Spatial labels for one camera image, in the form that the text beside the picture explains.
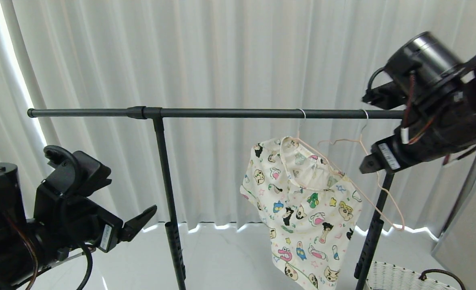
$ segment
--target pink clothes hanger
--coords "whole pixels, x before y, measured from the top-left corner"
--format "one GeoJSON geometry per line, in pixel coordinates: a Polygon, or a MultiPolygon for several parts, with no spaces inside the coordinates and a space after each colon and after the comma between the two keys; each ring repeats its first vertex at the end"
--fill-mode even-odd
{"type": "MultiPolygon", "coordinates": [[[[324,156],[324,154],[322,154],[320,151],[314,149],[313,147],[311,147],[309,144],[307,144],[306,142],[302,141],[300,139],[300,128],[303,124],[303,122],[306,120],[306,112],[304,112],[304,110],[302,109],[297,109],[297,110],[301,110],[301,112],[304,114],[304,120],[301,121],[301,123],[299,124],[299,128],[297,130],[297,137],[294,138],[295,140],[297,140],[298,142],[302,143],[303,145],[305,145],[306,147],[310,148],[311,150],[313,150],[313,152],[316,152],[321,158],[325,159],[328,164],[330,165],[333,165],[336,169],[338,169],[339,171],[341,171],[341,169],[336,165],[334,164],[333,162],[331,162],[328,158],[326,158],[326,156],[324,156]]],[[[363,130],[365,129],[365,127],[367,127],[367,124],[368,124],[368,113],[366,110],[363,110],[365,112],[365,115],[367,116],[367,121],[365,122],[365,125],[362,127],[362,129],[360,130],[360,139],[358,140],[352,140],[352,139],[346,139],[346,138],[343,138],[343,139],[337,139],[335,141],[330,141],[330,140],[321,140],[319,141],[319,143],[317,144],[317,147],[320,146],[320,144],[322,142],[329,142],[331,145],[334,145],[335,143],[339,142],[339,141],[350,141],[350,142],[356,142],[356,143],[359,143],[363,149],[363,151],[365,152],[366,155],[368,155],[368,151],[367,149],[365,148],[365,145],[363,145],[363,142],[362,142],[362,134],[363,134],[363,130]]],[[[388,191],[387,189],[383,188],[380,184],[380,176],[379,176],[379,172],[376,171],[376,175],[377,175],[377,185],[378,187],[382,190],[382,191],[385,191],[387,193],[387,195],[390,197],[390,199],[392,200],[392,202],[394,203],[394,205],[396,206],[396,209],[397,209],[397,212],[399,213],[399,216],[401,217],[401,222],[402,222],[402,225],[400,228],[398,228],[397,226],[394,225],[394,223],[387,218],[387,216],[385,216],[385,214],[380,211],[380,209],[378,209],[374,203],[365,195],[365,193],[363,193],[363,191],[349,178],[349,180],[351,181],[352,185],[356,188],[356,190],[361,193],[361,195],[374,207],[374,209],[376,209],[376,211],[383,217],[385,218],[385,220],[396,230],[398,231],[404,231],[404,228],[405,228],[405,222],[404,222],[404,217],[401,213],[401,210],[399,208],[399,206],[397,205],[397,202],[395,201],[394,197],[392,196],[392,194],[390,193],[390,191],[388,191]]]]}

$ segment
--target cartoon print shirt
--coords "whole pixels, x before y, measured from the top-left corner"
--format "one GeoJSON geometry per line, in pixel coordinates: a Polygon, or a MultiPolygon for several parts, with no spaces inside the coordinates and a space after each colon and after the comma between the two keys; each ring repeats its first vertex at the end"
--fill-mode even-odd
{"type": "Polygon", "coordinates": [[[252,148],[240,193],[269,227],[275,266],[305,290],[333,290],[362,207],[350,179],[284,137],[252,148]]]}

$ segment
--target clothes rack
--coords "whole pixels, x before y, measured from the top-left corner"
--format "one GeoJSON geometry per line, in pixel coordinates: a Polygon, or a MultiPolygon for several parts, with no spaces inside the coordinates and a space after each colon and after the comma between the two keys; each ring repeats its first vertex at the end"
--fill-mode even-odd
{"type": "MultiPolygon", "coordinates": [[[[166,203],[170,221],[166,222],[166,235],[175,269],[179,290],[185,290],[186,268],[182,257],[181,239],[179,237],[179,224],[175,211],[175,200],[168,164],[168,152],[166,151],[166,139],[164,137],[164,118],[282,118],[282,119],[402,119],[402,110],[279,110],[279,109],[199,109],[199,108],[161,108],[136,106],[122,109],[59,109],[37,110],[29,109],[30,118],[36,117],[129,117],[134,119],[152,119],[155,136],[159,150],[166,203]]],[[[383,187],[390,189],[393,174],[387,174],[383,181],[383,187]]],[[[377,201],[380,211],[387,200],[387,193],[381,191],[377,201]]],[[[368,234],[363,244],[363,250],[354,270],[354,277],[358,279],[356,290],[363,290],[367,279],[370,264],[374,258],[374,252],[378,245],[383,229],[381,215],[375,211],[370,221],[368,234]]]]}

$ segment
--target white floor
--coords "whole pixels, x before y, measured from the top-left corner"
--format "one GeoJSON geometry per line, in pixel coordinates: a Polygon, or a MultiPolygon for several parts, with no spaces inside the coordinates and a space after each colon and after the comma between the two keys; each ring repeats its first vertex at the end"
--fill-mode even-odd
{"type": "MultiPolygon", "coordinates": [[[[342,267],[337,290],[354,289],[354,268],[364,236],[354,233],[342,267]]],[[[200,224],[188,233],[181,226],[186,286],[189,290],[296,290],[295,282],[277,270],[271,262],[269,233],[263,224],[247,224],[237,232],[233,224],[215,227],[200,224]]],[[[415,271],[442,268],[430,256],[435,242],[427,233],[392,231],[383,235],[375,261],[387,262],[415,271]]],[[[80,257],[41,275],[33,289],[75,289],[85,271],[80,257]]],[[[440,274],[431,278],[444,283],[452,279],[440,274]]],[[[105,254],[94,253],[94,269],[87,290],[177,289],[164,224],[140,233],[132,242],[118,244],[105,254]]]]}

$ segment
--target white basket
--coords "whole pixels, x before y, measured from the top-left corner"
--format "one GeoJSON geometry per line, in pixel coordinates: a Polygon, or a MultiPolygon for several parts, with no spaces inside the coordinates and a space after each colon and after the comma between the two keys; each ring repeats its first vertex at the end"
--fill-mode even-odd
{"type": "Polygon", "coordinates": [[[423,273],[401,268],[392,264],[373,262],[366,281],[366,290],[456,290],[455,288],[427,279],[427,271],[440,272],[455,278],[463,288],[462,282],[444,270],[426,270],[423,273]]]}

